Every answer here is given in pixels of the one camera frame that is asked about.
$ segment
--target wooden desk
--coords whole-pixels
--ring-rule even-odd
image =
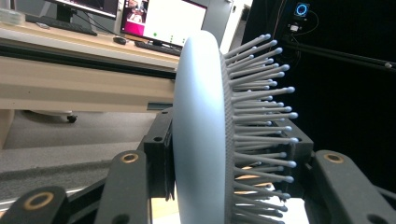
[[[172,103],[178,57],[98,36],[0,22],[0,149],[14,109],[148,111]]]

